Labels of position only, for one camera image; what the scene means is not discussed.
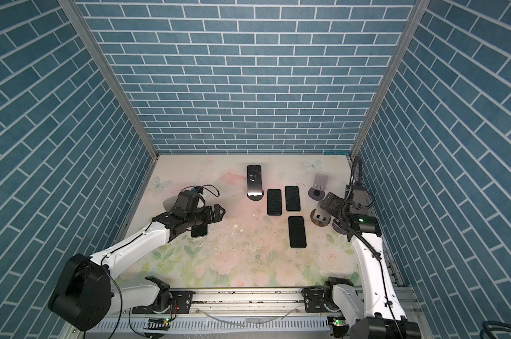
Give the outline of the black stand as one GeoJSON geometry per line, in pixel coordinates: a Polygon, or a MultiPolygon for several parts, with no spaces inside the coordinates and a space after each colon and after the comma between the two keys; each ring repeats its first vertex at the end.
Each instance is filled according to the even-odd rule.
{"type": "Polygon", "coordinates": [[[350,222],[345,219],[335,218],[332,224],[333,230],[339,234],[346,235],[350,227],[350,222]]]}
{"type": "Polygon", "coordinates": [[[175,196],[175,197],[165,200],[162,203],[162,205],[167,213],[175,214],[175,213],[178,213],[178,210],[179,210],[179,206],[178,206],[177,202],[178,202],[178,197],[175,196]]]}

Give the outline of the wooden base phone stand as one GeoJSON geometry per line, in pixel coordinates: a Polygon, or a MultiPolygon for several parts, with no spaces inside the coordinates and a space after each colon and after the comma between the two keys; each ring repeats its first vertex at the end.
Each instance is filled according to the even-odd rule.
{"type": "Polygon", "coordinates": [[[330,224],[332,216],[327,211],[317,207],[312,210],[310,218],[314,225],[318,227],[326,227],[330,224]]]}

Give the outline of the purple metal phone stand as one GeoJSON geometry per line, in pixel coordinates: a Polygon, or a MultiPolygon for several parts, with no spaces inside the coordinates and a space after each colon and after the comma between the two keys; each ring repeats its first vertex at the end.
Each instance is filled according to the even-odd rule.
{"type": "Polygon", "coordinates": [[[320,201],[326,196],[326,186],[328,182],[328,176],[321,173],[316,174],[315,179],[311,188],[308,191],[308,195],[315,201],[320,201]]]}

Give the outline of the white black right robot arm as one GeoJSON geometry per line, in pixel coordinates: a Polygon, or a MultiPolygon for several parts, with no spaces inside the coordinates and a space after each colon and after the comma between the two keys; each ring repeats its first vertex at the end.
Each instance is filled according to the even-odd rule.
{"type": "Polygon", "coordinates": [[[333,228],[347,237],[359,265],[363,297],[351,282],[329,278],[325,296],[344,316],[349,338],[420,338],[419,325],[407,318],[392,285],[384,257],[383,233],[368,215],[369,193],[349,184],[344,197],[332,193],[318,207],[334,217],[333,228]]]}

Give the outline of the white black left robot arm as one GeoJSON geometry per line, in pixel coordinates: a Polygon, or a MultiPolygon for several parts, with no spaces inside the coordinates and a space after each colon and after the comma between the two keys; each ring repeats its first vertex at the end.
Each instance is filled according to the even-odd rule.
{"type": "Polygon", "coordinates": [[[152,218],[131,237],[89,256],[76,254],[65,264],[48,301],[49,310],[80,331],[88,331],[107,315],[147,307],[154,313],[172,309],[170,286],[154,276],[120,287],[117,278],[132,264],[190,230],[219,223],[226,210],[207,205],[202,187],[181,191],[172,208],[152,218]]]}

